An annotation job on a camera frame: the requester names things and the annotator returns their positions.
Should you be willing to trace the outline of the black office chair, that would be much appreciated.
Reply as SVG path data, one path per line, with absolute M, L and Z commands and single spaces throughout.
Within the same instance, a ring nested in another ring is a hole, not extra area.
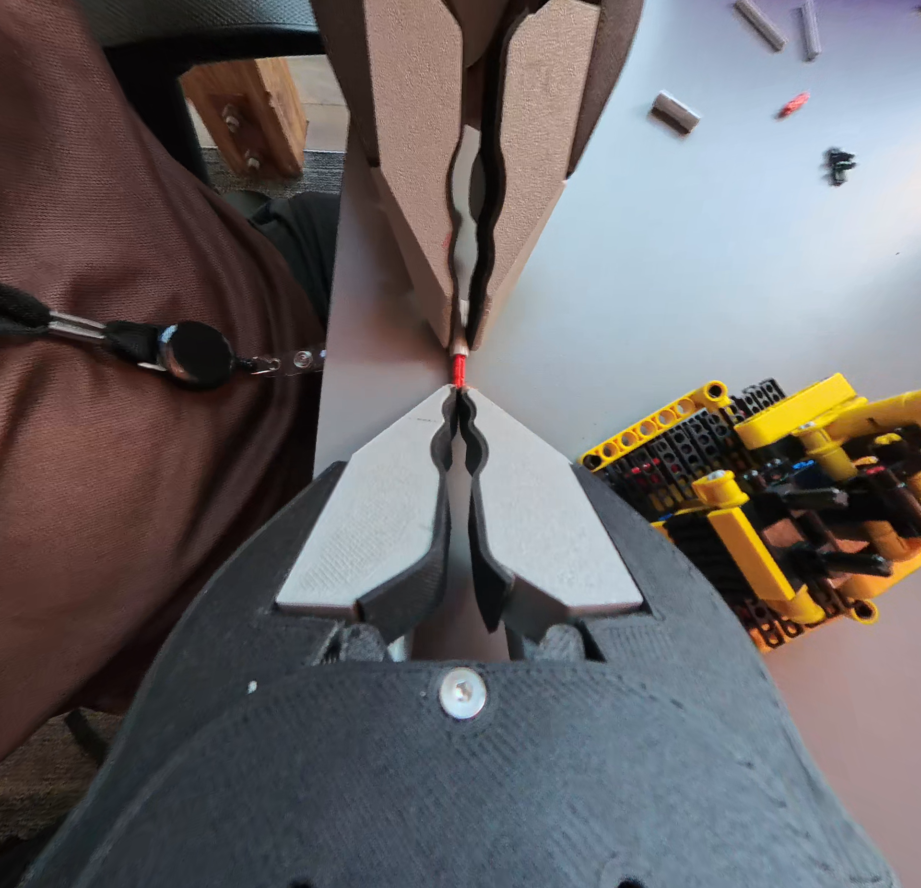
M 209 183 L 179 78 L 197 65 L 324 53 L 309 0 L 75 0 L 134 111 Z

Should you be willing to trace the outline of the dark pants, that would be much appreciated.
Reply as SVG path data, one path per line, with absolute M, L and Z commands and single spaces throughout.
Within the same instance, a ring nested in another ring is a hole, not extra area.
M 337 193 L 303 191 L 289 198 L 269 199 L 248 217 L 282 254 L 325 330 L 334 282 L 340 200 Z

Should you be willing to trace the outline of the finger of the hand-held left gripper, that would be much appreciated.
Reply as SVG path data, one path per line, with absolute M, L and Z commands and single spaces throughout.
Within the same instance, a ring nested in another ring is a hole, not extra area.
M 470 351 L 483 345 L 565 189 L 600 12 L 548 0 L 508 30 L 489 67 Z
M 462 34 L 443 0 L 363 0 L 378 142 L 372 177 L 421 313 L 452 332 L 449 173 L 461 136 Z

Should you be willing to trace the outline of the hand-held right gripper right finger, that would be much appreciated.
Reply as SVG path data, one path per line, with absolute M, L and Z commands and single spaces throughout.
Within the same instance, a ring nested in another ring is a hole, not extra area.
M 487 630 L 539 642 L 554 626 L 638 611 L 643 595 L 580 480 L 586 471 L 476 389 L 459 391 L 459 426 Z

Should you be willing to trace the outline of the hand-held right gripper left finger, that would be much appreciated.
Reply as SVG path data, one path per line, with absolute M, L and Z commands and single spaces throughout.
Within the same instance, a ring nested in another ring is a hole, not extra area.
M 456 400 L 453 386 L 439 388 L 335 465 L 279 610 L 366 624 L 386 644 L 432 614 L 447 581 Z

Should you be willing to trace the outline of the black badge reel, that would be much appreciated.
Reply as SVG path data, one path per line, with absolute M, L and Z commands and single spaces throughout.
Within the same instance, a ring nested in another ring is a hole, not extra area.
M 210 391 L 226 385 L 234 376 L 236 355 L 219 330 L 184 320 L 158 332 L 156 364 L 179 383 Z

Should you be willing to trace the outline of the wooden table leg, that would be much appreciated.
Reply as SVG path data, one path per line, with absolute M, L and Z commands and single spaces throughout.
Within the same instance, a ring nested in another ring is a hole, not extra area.
M 307 118 L 286 59 L 197 65 L 179 82 L 231 172 L 252 180 L 300 176 Z

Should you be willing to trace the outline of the yellow black lego vehicle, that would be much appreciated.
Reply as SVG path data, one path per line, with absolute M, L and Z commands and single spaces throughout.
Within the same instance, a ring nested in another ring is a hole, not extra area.
M 877 600 L 920 565 L 920 392 L 835 374 L 702 387 L 580 457 L 710 582 L 762 652 Z

